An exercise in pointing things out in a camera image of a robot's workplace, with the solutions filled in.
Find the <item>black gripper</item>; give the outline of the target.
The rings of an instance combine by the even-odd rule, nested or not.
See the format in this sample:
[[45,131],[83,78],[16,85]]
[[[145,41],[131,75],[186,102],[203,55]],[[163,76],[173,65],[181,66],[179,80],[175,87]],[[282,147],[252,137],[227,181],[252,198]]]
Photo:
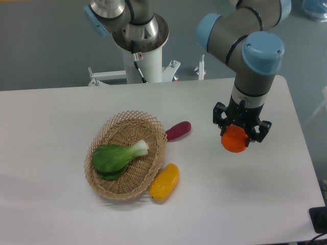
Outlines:
[[238,104],[231,96],[228,107],[221,102],[216,103],[213,108],[213,123],[221,130],[221,137],[229,125],[243,128],[248,137],[248,147],[251,142],[262,142],[271,129],[272,122],[259,119],[263,106],[247,108],[245,102]]

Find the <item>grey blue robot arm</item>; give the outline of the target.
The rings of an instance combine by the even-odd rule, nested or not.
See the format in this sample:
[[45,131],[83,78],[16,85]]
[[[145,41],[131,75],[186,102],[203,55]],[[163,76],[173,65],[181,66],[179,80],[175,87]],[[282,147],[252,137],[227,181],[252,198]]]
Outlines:
[[[283,41],[269,30],[291,11],[290,1],[237,1],[236,11],[222,17],[204,16],[196,28],[197,43],[236,73],[228,105],[216,103],[213,123],[222,145],[240,152],[261,142],[271,122],[260,113],[285,51]],[[90,1],[83,9],[100,36],[112,35],[123,52],[127,82],[164,81],[162,47],[169,29],[154,12],[152,1]]]

